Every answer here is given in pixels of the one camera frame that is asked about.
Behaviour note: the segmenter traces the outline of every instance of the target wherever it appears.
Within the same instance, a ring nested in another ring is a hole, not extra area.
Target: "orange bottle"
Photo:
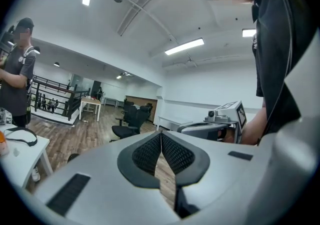
[[[0,131],[0,157],[9,153],[9,148],[6,142],[6,137],[2,131]]]

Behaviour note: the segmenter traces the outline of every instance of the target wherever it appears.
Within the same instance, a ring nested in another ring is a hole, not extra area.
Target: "gray t-shirt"
[[[27,57],[24,57],[24,54],[25,50],[15,47],[5,61],[4,70],[13,75],[24,75],[31,80],[34,73],[36,53],[31,51]],[[27,114],[26,87],[15,88],[2,80],[0,107],[9,111],[13,117]]]

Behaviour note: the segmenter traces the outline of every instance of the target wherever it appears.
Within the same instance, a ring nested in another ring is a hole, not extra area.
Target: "shoes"
[[[32,173],[31,173],[31,176],[32,176],[32,180],[33,180],[34,182],[40,181],[40,173],[39,173],[37,167],[33,168]]]

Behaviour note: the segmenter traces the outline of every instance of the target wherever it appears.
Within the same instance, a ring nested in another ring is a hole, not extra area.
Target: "black shirt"
[[[256,19],[257,30],[256,95],[264,97],[267,118],[270,118],[266,133],[274,133],[284,124],[300,117],[292,95],[286,85],[283,86],[291,39],[289,22],[283,0],[254,1],[258,7],[256,16],[252,15]],[[295,27],[291,67],[293,68],[308,47],[315,33],[316,24],[312,21],[310,10],[304,0],[289,0],[289,2]]]

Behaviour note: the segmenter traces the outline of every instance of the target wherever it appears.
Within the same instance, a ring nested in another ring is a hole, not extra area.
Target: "ceiling pipe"
[[[128,2],[130,2],[132,5],[138,7],[141,11],[144,11],[152,20],[154,20],[169,36],[170,39],[173,39],[177,45],[179,45],[178,40],[170,33],[170,31],[167,29],[167,27],[165,25],[163,25],[161,23],[161,21],[158,20],[158,18],[156,18],[152,13],[148,12],[147,10],[145,10],[143,7],[141,7],[140,5],[138,5],[136,2],[132,1],[132,0],[127,0]],[[191,56],[189,55],[189,53],[186,51],[187,55],[189,56],[189,59],[193,62],[195,67],[198,67],[198,65],[195,63],[195,61],[191,58]]]

